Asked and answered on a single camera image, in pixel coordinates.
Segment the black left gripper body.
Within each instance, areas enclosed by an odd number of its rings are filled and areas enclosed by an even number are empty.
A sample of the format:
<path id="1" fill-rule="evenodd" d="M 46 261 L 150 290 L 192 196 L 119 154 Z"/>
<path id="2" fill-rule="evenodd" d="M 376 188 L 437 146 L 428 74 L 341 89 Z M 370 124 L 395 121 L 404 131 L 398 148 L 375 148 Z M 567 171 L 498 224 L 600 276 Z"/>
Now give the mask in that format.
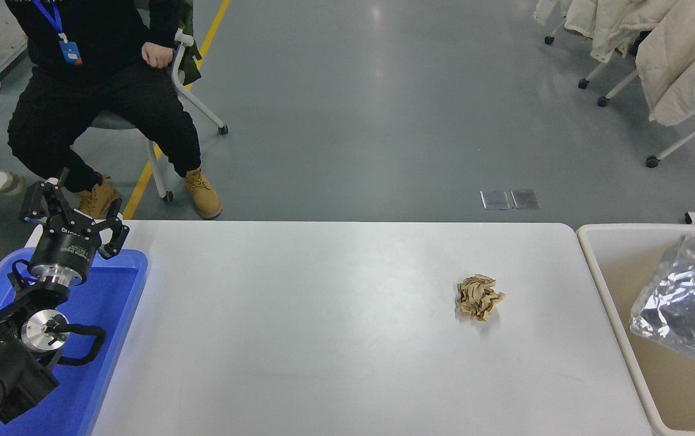
<path id="1" fill-rule="evenodd" d="M 41 238 L 30 259 L 30 274 L 43 278 L 48 269 L 63 267 L 72 270 L 74 278 L 87 278 L 100 245 L 95 231 L 85 232 L 93 225 L 95 220 L 85 215 L 45 219 Z"/>

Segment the person's left hand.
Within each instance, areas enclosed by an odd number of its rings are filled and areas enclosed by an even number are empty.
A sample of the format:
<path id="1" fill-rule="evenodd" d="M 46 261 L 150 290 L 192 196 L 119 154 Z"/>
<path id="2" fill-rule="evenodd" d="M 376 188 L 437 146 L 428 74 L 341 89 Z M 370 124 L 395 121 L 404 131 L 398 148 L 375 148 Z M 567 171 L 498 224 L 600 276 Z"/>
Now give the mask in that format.
<path id="1" fill-rule="evenodd" d="M 172 63 L 175 51 L 172 47 L 145 42 L 141 47 L 141 55 L 148 66 L 154 69 L 164 69 Z"/>

